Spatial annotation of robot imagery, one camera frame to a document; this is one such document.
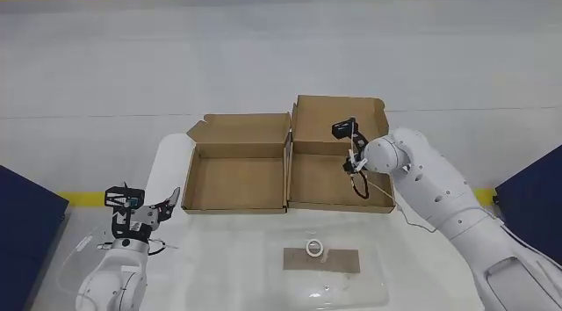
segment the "brown cardboard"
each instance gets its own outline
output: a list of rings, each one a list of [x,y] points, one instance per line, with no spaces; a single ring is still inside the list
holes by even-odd
[[[285,213],[289,113],[207,114],[196,142],[182,208],[187,213]]]
[[[306,249],[284,248],[283,269],[286,271],[330,271],[339,273],[360,273],[357,250],[324,250],[322,255],[311,257]]]
[[[353,116],[368,141],[386,135],[384,109],[378,98],[299,96],[292,111],[289,207],[369,213],[393,210],[393,201],[373,186],[368,199],[355,194],[342,169],[350,139],[337,140],[331,133],[332,125]],[[393,195],[390,177],[377,173],[367,177]],[[357,177],[355,183],[363,192],[363,180]]]

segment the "cardboard pad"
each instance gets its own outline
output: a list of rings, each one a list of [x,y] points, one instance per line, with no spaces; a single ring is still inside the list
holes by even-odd
[[[360,273],[359,251],[331,249],[324,250],[318,257],[311,257],[306,253],[306,249],[284,248],[283,269],[286,271]]]

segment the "clear plastic sheet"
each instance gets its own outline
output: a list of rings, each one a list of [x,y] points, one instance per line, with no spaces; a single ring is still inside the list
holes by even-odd
[[[361,271],[287,271],[283,269],[284,248],[306,247],[310,239],[330,249],[357,250]],[[388,302],[383,269],[374,238],[362,224],[322,228],[290,229],[268,236],[265,249],[266,285],[276,298],[296,310],[376,307]]]

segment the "cardboard box flap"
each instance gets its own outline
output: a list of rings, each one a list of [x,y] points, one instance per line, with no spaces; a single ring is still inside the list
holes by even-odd
[[[187,134],[197,143],[284,144],[289,113],[206,114]]]
[[[334,138],[331,127],[337,122],[355,117],[359,132],[367,140],[372,140],[388,134],[384,110],[385,103],[378,98],[299,95],[292,111],[292,137],[295,142],[349,142],[349,139]]]

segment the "black cable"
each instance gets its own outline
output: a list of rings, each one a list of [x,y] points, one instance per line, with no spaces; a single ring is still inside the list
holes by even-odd
[[[367,184],[367,177],[362,171],[359,171],[358,173],[361,175],[361,178],[363,179],[363,183],[365,186],[365,195],[363,195],[357,189],[357,187],[355,186],[355,182],[353,181],[353,177],[351,177],[351,186],[353,187],[353,191],[355,192],[355,194],[357,194],[357,196],[359,196],[359,198],[367,200],[369,198],[369,185]]]
[[[159,240],[159,241],[157,241],[157,242],[161,242],[161,243],[162,243],[162,247],[161,247],[160,249],[158,249],[157,251],[155,251],[155,252],[149,252],[149,253],[148,253],[149,256],[158,255],[158,254],[160,254],[161,252],[163,252],[163,251],[166,249],[166,243],[165,243],[165,242],[163,242],[163,241],[161,241],[161,240]]]

